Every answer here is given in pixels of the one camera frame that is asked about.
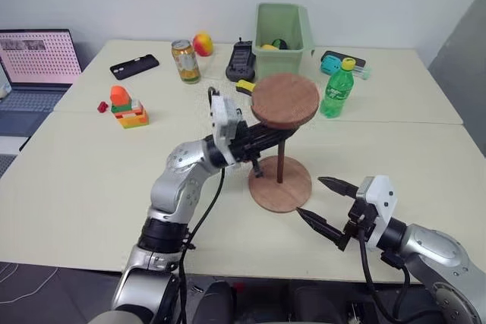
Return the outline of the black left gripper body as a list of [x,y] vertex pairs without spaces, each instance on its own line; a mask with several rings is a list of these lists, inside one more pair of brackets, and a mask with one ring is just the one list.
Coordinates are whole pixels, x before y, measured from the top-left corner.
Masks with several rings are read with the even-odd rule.
[[236,162],[252,164],[253,174],[256,178],[264,176],[259,164],[261,152],[264,151],[262,145],[264,126],[257,123],[249,126],[246,121],[237,124],[235,137],[229,144],[229,150]]

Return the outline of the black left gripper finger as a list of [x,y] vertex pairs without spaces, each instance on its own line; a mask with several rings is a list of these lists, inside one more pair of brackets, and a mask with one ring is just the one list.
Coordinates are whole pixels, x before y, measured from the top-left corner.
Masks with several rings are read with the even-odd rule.
[[290,138],[294,129],[276,129],[268,127],[263,123],[258,123],[248,128],[248,133],[253,141],[273,140],[281,141]]
[[262,151],[269,149],[271,147],[277,146],[279,143],[285,142],[286,140],[281,140],[281,141],[276,141],[276,140],[275,141],[273,141],[273,140],[253,141],[250,137],[250,142],[248,144],[248,154],[249,155],[260,154]]

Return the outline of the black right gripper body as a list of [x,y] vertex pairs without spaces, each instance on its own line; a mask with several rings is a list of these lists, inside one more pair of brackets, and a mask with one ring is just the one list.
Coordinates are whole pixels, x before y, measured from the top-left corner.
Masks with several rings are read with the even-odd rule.
[[354,238],[358,240],[360,230],[364,231],[364,241],[367,242],[375,229],[375,206],[364,200],[355,200],[348,213],[347,221],[342,237],[338,243],[341,251],[346,249],[349,241]]

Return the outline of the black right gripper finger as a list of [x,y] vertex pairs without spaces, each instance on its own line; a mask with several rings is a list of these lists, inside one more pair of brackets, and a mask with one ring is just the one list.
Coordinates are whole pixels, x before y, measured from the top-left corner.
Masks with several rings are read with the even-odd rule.
[[317,179],[333,192],[344,197],[351,197],[354,200],[356,199],[356,194],[358,192],[357,186],[334,177],[318,177]]
[[339,250],[346,249],[349,240],[345,234],[328,224],[325,218],[307,209],[297,208],[296,211],[314,231],[332,241]]

